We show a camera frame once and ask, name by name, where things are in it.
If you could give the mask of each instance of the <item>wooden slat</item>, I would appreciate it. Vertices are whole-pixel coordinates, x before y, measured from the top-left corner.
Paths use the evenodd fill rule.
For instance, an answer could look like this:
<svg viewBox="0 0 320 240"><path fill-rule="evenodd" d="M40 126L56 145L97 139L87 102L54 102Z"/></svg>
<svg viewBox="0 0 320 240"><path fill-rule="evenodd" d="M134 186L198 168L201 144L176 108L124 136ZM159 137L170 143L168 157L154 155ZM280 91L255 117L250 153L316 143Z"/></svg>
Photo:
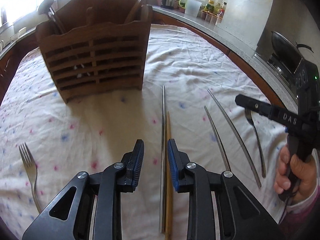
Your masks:
<svg viewBox="0 0 320 240"><path fill-rule="evenodd" d="M139 88L140 80L140 77L124 77L99 84L88 84L79 88L60 91L60 94L68 102L70 98L75 96L92 95L114 89Z"/></svg>
<svg viewBox="0 0 320 240"><path fill-rule="evenodd" d="M139 57L141 56L140 51L128 51L128 52L116 52L116 53L108 53L108 54L103 54L100 56L95 56L95 57L85 57L85 58L79 58L79 59L74 59L70 60L68 62L64 62L60 65L54 66L54 67L49 67L50 71L57 71L61 70L67 67L73 67L76 65L80 64L85 64L89 63L92 61L98 61L98 60L107 60L107 59L113 59L113 58L122 58L122 57Z"/></svg>
<svg viewBox="0 0 320 240"><path fill-rule="evenodd" d="M86 47L81 47L81 48L76 48L76 49L70 49L70 50L55 54L51 57L47 57L46 60L47 60L47 62L52 62L52 61L55 61L58 59L62 59L62 58L76 55L76 54L94 51L94 50L134 47L134 46L138 46L138 45L139 45L139 41L121 41L121 42L114 41L114 42L108 42L108 43L104 43L104 44L94 45L92 47L86 46Z"/></svg>
<svg viewBox="0 0 320 240"><path fill-rule="evenodd" d="M73 80L61 82L61 83L58 83L58 86L62 89L63 87L66 87L66 86L81 84L83 82L88 82L88 81L94 81L96 79L120 77L120 76L126 76L126 75L136 75L140 73L141 73L140 69L112 71L110 73L101 74L99 76L86 76L86 77L81 77L81 78L76 78Z"/></svg>
<svg viewBox="0 0 320 240"><path fill-rule="evenodd" d="M53 79L58 80L61 78L75 76L78 74L83 74L83 73L92 72L92 71L106 70L106 69L111 69L111 68L141 66L142 63L143 63L142 60L128 60L128 61L122 61L122 62L115 62L115 63L111 63L111 64L103 64L103 65L99 65L97 67L78 68L76 70L68 71L68 72L65 72L62 74L53 75Z"/></svg>
<svg viewBox="0 0 320 240"><path fill-rule="evenodd" d="M93 47L93 41L89 41L89 47ZM94 58L96 56L96 53L95 53L95 51L90 51L90 57L91 58ZM97 62L95 61L95 60L92 60L92 67L96 67L97 66ZM93 72L93 74L95 75L95 76L98 76L98 71L94 71ZM96 83L99 83L100 81L99 81L99 78L96 78L95 79L95 81L96 81Z"/></svg>
<svg viewBox="0 0 320 240"><path fill-rule="evenodd" d="M96 24L94 28L92 26L83 26L72 29L66 34L45 37L39 42L39 45L41 52L47 53L77 43L101 39L102 37L138 36L140 33L145 33L150 28L149 26L150 23L141 21L133 21L124 25L102 23Z"/></svg>

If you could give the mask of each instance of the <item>finger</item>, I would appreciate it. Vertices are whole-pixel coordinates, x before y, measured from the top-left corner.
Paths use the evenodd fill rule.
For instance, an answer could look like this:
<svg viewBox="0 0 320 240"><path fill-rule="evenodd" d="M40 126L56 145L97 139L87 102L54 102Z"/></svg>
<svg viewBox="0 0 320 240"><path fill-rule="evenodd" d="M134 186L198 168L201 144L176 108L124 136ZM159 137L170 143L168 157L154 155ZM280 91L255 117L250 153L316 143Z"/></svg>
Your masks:
<svg viewBox="0 0 320 240"><path fill-rule="evenodd" d="M290 161L290 152L287 146L282 147L279 159L282 160L284 163L288 164Z"/></svg>
<svg viewBox="0 0 320 240"><path fill-rule="evenodd" d="M284 192L284 189L281 188L277 182L275 182L275 184L273 185L273 188L275 190L276 193L278 194L282 194Z"/></svg>
<svg viewBox="0 0 320 240"><path fill-rule="evenodd" d="M276 183L278 184L279 187L288 190L291 186L291 182L288 179L287 176L282 176L280 174L276 175Z"/></svg>
<svg viewBox="0 0 320 240"><path fill-rule="evenodd" d="M285 175L287 173L287 167L288 167L287 164L285 164L282 160L279 160L278 172L280 175Z"/></svg>
<svg viewBox="0 0 320 240"><path fill-rule="evenodd" d="M304 163L296 154L292 156L290 161L290 167L293 174L301 180L309 180L310 164L311 162Z"/></svg>

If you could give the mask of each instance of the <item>plastic container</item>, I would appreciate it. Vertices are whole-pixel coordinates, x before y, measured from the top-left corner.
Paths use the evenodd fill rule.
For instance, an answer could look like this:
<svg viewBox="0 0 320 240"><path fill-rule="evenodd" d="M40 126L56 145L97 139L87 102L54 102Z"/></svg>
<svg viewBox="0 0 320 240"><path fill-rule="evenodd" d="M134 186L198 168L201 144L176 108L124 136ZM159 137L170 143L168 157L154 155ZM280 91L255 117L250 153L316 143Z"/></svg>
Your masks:
<svg viewBox="0 0 320 240"><path fill-rule="evenodd" d="M212 14L207 13L207 16L205 17L205 20L206 20L207 22L210 22L210 21L211 21L211 18L212 18Z"/></svg>
<svg viewBox="0 0 320 240"><path fill-rule="evenodd" d="M216 24L216 22L217 22L217 19L218 19L218 17L217 17L217 16L212 15L211 20L210 20L210 23L215 25L215 24Z"/></svg>
<svg viewBox="0 0 320 240"><path fill-rule="evenodd" d="M204 10L202 10L202 12L201 12L201 19L205 20L206 16L207 16L207 13L204 12Z"/></svg>
<svg viewBox="0 0 320 240"><path fill-rule="evenodd" d="M185 14L197 17L201 2L195 0L187 0Z"/></svg>

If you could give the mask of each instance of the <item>kitchen counter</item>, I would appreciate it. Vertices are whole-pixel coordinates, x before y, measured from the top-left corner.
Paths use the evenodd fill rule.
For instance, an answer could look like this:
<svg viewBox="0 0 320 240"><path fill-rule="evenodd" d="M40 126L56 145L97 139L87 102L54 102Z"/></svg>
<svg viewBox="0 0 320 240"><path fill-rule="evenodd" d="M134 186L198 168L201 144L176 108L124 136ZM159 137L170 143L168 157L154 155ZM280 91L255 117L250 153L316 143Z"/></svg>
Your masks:
<svg viewBox="0 0 320 240"><path fill-rule="evenodd" d="M22 41L24 38L30 36L31 34L36 32L36 27L26 31L24 34L22 34L18 39L15 41L11 42L7 46L4 47L4 49L0 52L0 60L4 57L4 55L14 46L16 45L19 41Z"/></svg>
<svg viewBox="0 0 320 240"><path fill-rule="evenodd" d="M179 11L164 9L159 6L153 6L153 10L173 17L188 25L191 25L192 27L211 36L212 38L216 39L217 41L231 49L234 53L236 53L239 57L246 61L269 84L269 86L279 96L288 110L293 112L298 111L297 99L294 97L290 89L284 84L284 82L279 79L279 77L277 78L276 73L274 73L274 71L270 69L265 62L262 62L261 59L259 60L257 59L257 57L255 57L255 51L244 42L234 37L230 33L222 30L218 26L210 24L209 22L206 22L201 18L192 17L189 15L185 15ZM36 27L28 30L16 41L7 45L0 52L0 60L15 44L17 44L27 36L35 33L35 31Z"/></svg>

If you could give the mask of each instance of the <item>silver fork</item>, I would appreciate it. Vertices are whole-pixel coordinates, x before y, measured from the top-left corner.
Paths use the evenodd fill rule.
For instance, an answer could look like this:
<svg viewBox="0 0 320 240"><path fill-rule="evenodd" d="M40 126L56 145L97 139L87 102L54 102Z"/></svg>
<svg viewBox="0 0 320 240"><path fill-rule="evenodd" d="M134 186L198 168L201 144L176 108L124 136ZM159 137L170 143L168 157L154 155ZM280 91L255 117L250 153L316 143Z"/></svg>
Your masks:
<svg viewBox="0 0 320 240"><path fill-rule="evenodd" d="M41 213L41 208L37 200L36 196L36 181L37 181L37 167L36 162L32 157L32 154L27 146L26 143L19 145L19 151L22 158L23 166L26 170L26 173L28 175L30 184L31 184L31 193L33 200L36 204L37 210L39 214Z"/></svg>
<svg viewBox="0 0 320 240"><path fill-rule="evenodd" d="M265 178L266 177L266 165L264 163L264 157L262 154L259 136L258 136L257 130L256 130L254 123L253 123L253 120L252 120L251 111L249 109L244 109L244 115L245 115L245 118L247 119L248 123L252 125L252 127L254 129L254 133L256 134L258 148L259 148L259 154L260 154L260 162L261 162L261 175L263 178Z"/></svg>

